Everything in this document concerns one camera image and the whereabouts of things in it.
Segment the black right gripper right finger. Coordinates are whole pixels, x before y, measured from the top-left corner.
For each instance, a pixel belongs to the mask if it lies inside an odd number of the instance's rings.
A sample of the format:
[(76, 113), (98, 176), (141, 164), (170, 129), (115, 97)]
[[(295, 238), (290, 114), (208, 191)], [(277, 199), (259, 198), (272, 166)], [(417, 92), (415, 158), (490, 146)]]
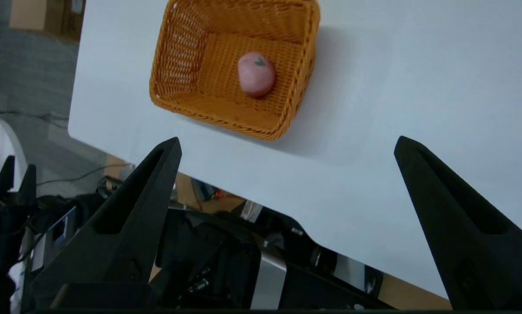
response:
[(421, 143), (394, 156), (452, 308), (522, 311), (522, 230)]

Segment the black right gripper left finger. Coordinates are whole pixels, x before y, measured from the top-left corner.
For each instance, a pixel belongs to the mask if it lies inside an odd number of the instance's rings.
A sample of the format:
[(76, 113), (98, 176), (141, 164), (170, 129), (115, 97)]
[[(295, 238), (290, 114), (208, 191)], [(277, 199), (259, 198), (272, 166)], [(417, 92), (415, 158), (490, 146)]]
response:
[(181, 157), (173, 137), (141, 161), (32, 282), (36, 305), (67, 284), (148, 282)]

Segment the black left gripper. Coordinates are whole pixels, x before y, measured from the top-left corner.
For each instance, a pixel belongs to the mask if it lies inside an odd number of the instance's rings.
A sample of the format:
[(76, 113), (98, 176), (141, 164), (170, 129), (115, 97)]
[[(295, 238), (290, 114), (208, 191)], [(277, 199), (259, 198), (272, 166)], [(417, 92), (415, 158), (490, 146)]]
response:
[[(10, 155), (0, 171), (0, 197), (13, 188), (15, 179), (15, 157)], [(38, 212), (36, 203), (36, 166), (29, 164), (17, 194), (9, 199), (0, 199), (0, 262), (22, 262), (31, 249), (21, 251), (26, 228)]]

